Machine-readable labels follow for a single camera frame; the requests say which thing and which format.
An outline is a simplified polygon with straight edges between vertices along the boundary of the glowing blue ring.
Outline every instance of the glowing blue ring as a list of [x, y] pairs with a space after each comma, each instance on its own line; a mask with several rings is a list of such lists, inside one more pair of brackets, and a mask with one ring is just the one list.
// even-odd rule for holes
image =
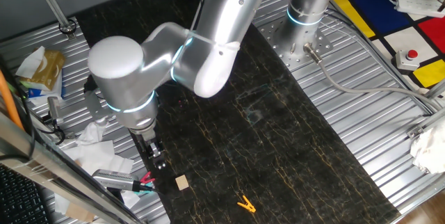
[[[133, 113], [133, 112], [139, 111], [139, 110], [145, 108], [153, 100], [153, 98], [154, 98], [154, 91], [152, 92], [152, 95], [150, 95], [150, 98], [148, 98], [148, 100], [144, 104], [142, 104], [134, 109], [126, 109], [126, 110], [124, 110], [123, 113]], [[106, 104], [108, 105], [108, 107], [111, 110], [116, 111], [116, 112], [121, 112], [120, 109], [117, 109], [117, 108], [111, 106], [108, 102]]]
[[[188, 40], [186, 41], [186, 46], [188, 46], [190, 43], [192, 43], [192, 40], [193, 40], [193, 38], [188, 39]], [[178, 59], [179, 54], [181, 53], [183, 47], [184, 47], [183, 45], [180, 46], [180, 47], [178, 48], [178, 50], [176, 51], [176, 53], [175, 53], [175, 55], [173, 56], [173, 59], [172, 59], [172, 65], [175, 64], [176, 59]], [[172, 77], [172, 80], [173, 80], [173, 81], [176, 81], [175, 76], [174, 76], [174, 74], [173, 74], [173, 72], [174, 72], [174, 71], [173, 71], [174, 68], [175, 68], [175, 67], [172, 67], [172, 69], [170, 70], [170, 76]]]
[[300, 25], [303, 25], [303, 26], [312, 26], [312, 25], [315, 25], [315, 24], [318, 24], [319, 22], [321, 22], [321, 18], [318, 20], [318, 21], [316, 21], [316, 22], [313, 22], [313, 23], [303, 23], [303, 22], [299, 22], [298, 20], [296, 20], [296, 19], [294, 19], [293, 17], [292, 17], [292, 15], [289, 13], [289, 9], [287, 10], [287, 16], [289, 16], [289, 19], [291, 19], [293, 22], [295, 22], [296, 24], [300, 24]]

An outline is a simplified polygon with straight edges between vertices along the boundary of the orange cable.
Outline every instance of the orange cable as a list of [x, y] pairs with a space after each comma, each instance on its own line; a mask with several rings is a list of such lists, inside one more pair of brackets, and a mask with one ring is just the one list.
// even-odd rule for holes
[[6, 82], [3, 72], [0, 71], [0, 92], [3, 95], [3, 100], [5, 101], [6, 108], [8, 109], [10, 119], [21, 128], [25, 130], [20, 120], [19, 113], [17, 112], [17, 107], [15, 106], [13, 95], [9, 90], [8, 83]]

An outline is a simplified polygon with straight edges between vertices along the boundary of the keyboard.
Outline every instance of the keyboard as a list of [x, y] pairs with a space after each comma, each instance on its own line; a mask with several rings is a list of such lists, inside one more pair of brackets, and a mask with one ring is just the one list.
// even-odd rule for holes
[[0, 223], [51, 224], [40, 188], [0, 164]]

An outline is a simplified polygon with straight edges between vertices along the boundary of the red button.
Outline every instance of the red button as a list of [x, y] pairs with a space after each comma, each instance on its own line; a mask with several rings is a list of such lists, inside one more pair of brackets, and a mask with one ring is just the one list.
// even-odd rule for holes
[[408, 51], [408, 57], [409, 58], [416, 58], [419, 54], [417, 53], [416, 50], [409, 50]]

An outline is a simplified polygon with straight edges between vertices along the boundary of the red panel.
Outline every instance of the red panel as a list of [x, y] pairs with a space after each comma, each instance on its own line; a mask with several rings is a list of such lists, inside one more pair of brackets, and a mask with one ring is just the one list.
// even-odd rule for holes
[[445, 53], [445, 17], [429, 19], [420, 23], [419, 27]]

